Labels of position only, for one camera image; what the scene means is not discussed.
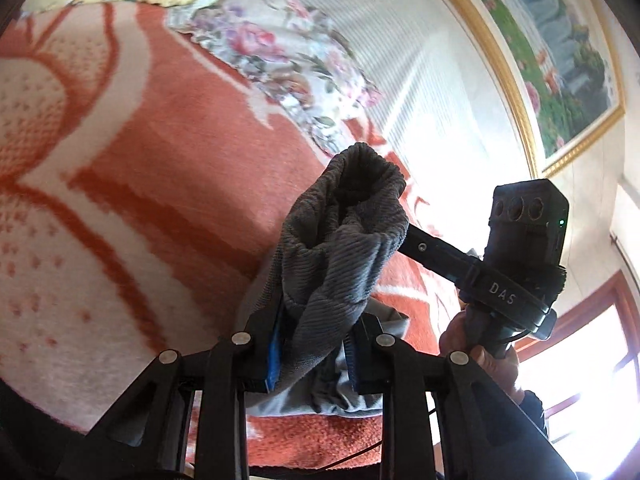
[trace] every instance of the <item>window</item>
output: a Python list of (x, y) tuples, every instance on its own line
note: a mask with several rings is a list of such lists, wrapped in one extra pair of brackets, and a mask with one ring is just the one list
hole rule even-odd
[(640, 316), (620, 271), (562, 316), (548, 341), (516, 345), (522, 387), (576, 471), (607, 477), (640, 438)]

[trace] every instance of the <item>red and white blanket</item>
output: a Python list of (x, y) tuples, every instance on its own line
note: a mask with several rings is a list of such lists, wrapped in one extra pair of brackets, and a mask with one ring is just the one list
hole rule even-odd
[[(231, 332), (290, 205), (328, 161), (164, 13), (66, 8), (0, 38), (0, 376), (80, 431), (158, 352), (201, 351)], [(366, 118), (349, 128), (402, 168)], [(433, 232), (405, 175), (402, 204)], [(452, 285), (400, 254), (376, 297), (411, 317), (407, 339), (427, 352), (436, 320), (458, 307)], [(252, 465), (304, 468), (375, 443), (382, 426), (249, 425)], [(345, 466), (377, 460), (378, 450)]]

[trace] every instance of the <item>framed painting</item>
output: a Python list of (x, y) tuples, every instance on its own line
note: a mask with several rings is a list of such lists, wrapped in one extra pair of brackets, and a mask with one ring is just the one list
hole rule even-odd
[[(557, 173), (624, 114), (618, 60), (595, 0), (450, 1), (503, 87), (533, 177)], [(489, 15), (497, 26), (490, 34), (482, 24)], [(515, 64), (500, 60), (507, 53)]]

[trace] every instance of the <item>bolt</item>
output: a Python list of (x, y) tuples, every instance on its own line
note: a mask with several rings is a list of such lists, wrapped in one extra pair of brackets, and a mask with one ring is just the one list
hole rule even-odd
[(376, 338), (376, 343), (380, 346), (393, 346), (396, 343), (396, 338), (391, 334), (380, 334)]
[(234, 345), (246, 345), (249, 341), (251, 341), (251, 334), (247, 332), (236, 332), (231, 336), (231, 342)]
[(178, 358), (178, 352), (175, 350), (165, 350), (158, 356), (158, 360), (163, 365), (170, 365), (171, 363), (175, 363), (175, 360)]
[(464, 352), (453, 352), (451, 354), (451, 362), (455, 365), (464, 366), (469, 362), (469, 356)]

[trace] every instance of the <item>grey towel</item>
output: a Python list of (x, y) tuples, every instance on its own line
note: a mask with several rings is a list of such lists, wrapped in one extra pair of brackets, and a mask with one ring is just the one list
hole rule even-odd
[[(349, 393), (342, 340), (367, 307), (383, 266), (404, 240), (408, 219), (398, 200), (404, 186), (397, 166), (359, 142), (336, 155), (296, 200), (251, 309), (265, 307), (281, 283), (295, 328), (287, 335), (275, 391), (268, 396), (248, 394), (249, 414), (379, 413), (379, 397)], [(378, 302), (370, 307), (390, 323), (391, 332), (404, 334), (406, 317)]]

